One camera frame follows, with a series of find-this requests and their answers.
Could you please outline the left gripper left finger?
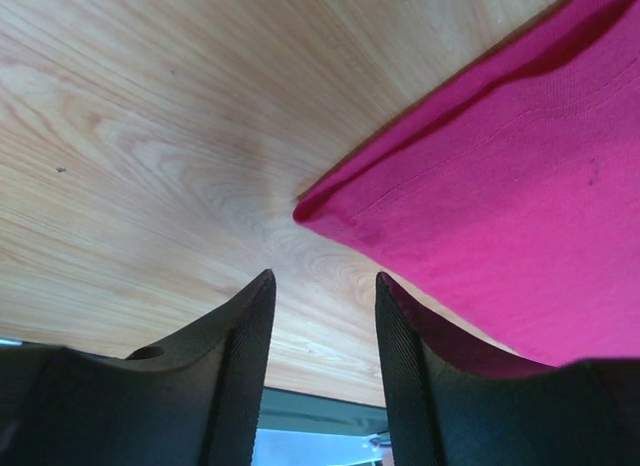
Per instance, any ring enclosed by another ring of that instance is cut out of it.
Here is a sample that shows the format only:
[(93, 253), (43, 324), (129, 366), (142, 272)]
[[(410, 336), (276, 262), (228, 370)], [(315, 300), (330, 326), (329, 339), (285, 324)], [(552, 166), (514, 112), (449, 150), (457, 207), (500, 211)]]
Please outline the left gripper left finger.
[(247, 465), (276, 280), (118, 359), (58, 345), (1, 350), (5, 465)]

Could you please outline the magenta t shirt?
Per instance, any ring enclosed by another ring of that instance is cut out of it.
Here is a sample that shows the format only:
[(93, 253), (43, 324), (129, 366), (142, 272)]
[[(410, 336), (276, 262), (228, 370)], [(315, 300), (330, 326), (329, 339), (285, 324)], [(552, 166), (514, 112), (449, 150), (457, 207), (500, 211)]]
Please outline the magenta t shirt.
[(295, 221), (549, 365), (639, 353), (639, 0), (570, 0), (319, 181)]

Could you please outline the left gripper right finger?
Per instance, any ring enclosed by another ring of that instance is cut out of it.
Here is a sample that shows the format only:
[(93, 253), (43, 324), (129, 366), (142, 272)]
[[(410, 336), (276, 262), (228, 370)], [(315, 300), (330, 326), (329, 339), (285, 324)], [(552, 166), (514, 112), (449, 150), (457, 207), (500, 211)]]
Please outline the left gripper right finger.
[(508, 353), (376, 278), (376, 334), (399, 465), (635, 465), (639, 362), (552, 367)]

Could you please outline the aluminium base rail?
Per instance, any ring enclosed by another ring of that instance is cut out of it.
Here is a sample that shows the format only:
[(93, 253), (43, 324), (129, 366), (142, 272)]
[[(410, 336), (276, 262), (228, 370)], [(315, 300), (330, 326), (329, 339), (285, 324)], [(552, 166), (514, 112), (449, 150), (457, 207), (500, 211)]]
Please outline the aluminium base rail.
[(391, 461), (384, 408), (264, 390), (253, 465), (383, 465)]

